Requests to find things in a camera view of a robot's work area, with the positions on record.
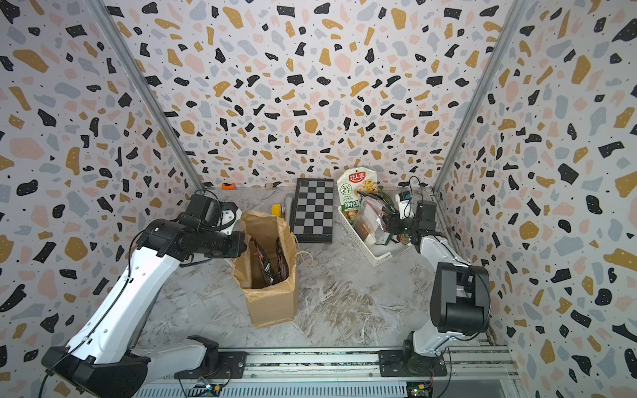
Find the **red black white sauce packet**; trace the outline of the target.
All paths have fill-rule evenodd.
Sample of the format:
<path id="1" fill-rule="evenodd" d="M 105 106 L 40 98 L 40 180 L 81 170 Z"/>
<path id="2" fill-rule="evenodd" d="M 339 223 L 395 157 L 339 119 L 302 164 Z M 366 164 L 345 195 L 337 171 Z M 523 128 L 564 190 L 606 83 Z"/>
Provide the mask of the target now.
<path id="1" fill-rule="evenodd" d="M 267 287 L 275 283 L 275 274 L 267 250 L 252 237 L 249 242 L 250 261 L 253 270 L 253 288 Z"/>

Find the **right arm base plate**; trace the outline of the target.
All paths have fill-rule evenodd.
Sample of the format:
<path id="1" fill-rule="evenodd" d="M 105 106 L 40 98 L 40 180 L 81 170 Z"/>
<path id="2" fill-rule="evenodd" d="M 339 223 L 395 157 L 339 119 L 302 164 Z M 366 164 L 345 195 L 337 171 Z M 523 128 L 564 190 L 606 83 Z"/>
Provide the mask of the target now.
<path id="1" fill-rule="evenodd" d="M 378 352 L 381 377 L 430 377 L 447 376 L 446 361 L 442 357 L 424 357 L 401 350 Z"/>

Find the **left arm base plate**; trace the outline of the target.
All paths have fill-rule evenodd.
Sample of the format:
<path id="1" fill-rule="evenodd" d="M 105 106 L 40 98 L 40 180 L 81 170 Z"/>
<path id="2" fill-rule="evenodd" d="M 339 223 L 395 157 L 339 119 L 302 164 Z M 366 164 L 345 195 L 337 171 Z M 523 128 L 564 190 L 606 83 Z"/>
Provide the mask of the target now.
<path id="1" fill-rule="evenodd" d="M 247 364 L 247 352 L 242 351 L 221 351 L 214 352 L 204 358 L 202 364 L 193 369 L 176 373 L 180 379 L 242 379 Z"/>

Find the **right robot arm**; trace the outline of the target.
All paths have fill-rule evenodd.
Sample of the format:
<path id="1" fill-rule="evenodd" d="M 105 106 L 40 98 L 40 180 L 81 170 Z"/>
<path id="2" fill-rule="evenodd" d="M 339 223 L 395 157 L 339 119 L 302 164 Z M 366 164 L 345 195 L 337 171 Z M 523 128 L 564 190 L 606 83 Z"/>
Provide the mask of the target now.
<path id="1" fill-rule="evenodd" d="M 401 231 L 435 272 L 430 319 L 403 343 L 403 369 L 411 375 L 432 371 L 451 343 L 469 342 L 487 331 L 491 314 L 489 272 L 471 265 L 436 230 L 436 204 L 401 200 Z"/>

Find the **clear red condiment packet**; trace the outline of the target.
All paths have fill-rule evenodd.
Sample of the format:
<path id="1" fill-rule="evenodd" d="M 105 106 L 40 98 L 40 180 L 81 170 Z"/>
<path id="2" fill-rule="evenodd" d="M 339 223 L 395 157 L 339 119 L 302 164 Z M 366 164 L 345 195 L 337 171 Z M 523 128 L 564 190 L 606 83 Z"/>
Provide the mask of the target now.
<path id="1" fill-rule="evenodd" d="M 353 228 L 363 242 L 368 245 L 387 245 L 400 235 L 394 231 L 398 212 L 392 201 L 386 197 L 366 196 L 353 221 Z"/>

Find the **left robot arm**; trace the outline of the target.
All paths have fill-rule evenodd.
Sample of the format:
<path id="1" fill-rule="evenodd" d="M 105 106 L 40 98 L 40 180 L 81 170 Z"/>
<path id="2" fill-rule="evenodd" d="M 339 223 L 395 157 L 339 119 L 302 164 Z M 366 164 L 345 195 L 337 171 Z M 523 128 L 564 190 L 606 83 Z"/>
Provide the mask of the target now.
<path id="1" fill-rule="evenodd" d="M 180 343 L 136 353 L 160 290 L 179 268 L 213 259 L 235 259 L 246 250 L 246 235 L 235 230 L 241 211 L 210 190 L 197 190 L 185 212 L 157 219 L 129 246 L 128 264 L 113 290 L 86 325 L 64 346 L 49 348 L 41 364 L 46 377 L 59 376 L 95 397 L 132 397 L 166 376 L 216 373 L 217 342 L 198 335 Z"/>

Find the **brown paper bag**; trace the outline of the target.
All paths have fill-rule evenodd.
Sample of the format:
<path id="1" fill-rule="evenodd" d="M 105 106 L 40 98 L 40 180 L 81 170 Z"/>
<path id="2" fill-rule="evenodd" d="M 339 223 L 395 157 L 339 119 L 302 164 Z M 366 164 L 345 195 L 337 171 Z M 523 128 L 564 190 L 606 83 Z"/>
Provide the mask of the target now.
<path id="1" fill-rule="evenodd" d="M 268 328 L 294 320 L 299 304 L 297 245 L 281 217 L 249 211 L 240 227 L 247 251 L 231 260 L 232 276 L 247 301 L 251 324 Z"/>

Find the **large white yellow snack packet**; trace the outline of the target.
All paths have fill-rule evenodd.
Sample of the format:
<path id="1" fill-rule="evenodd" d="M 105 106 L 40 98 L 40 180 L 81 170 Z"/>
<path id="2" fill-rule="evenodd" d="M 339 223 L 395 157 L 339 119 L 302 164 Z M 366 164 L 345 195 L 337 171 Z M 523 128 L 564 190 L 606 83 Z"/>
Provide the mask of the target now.
<path id="1" fill-rule="evenodd" d="M 337 180 L 340 210 L 357 212 L 363 194 L 378 192 L 378 173 L 368 167 L 346 170 Z"/>

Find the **dark packet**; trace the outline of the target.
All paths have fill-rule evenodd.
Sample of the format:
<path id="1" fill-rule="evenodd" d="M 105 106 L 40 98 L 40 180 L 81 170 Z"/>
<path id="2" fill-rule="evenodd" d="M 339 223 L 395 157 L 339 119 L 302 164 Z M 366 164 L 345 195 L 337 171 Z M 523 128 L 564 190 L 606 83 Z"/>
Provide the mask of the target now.
<path id="1" fill-rule="evenodd" d="M 285 252 L 283 250 L 280 238 L 276 239 L 275 253 L 277 258 L 277 271 L 278 271 L 277 280 L 279 282 L 283 282 L 288 279 L 290 275 L 290 270 L 289 270 L 289 265 L 285 257 Z"/>

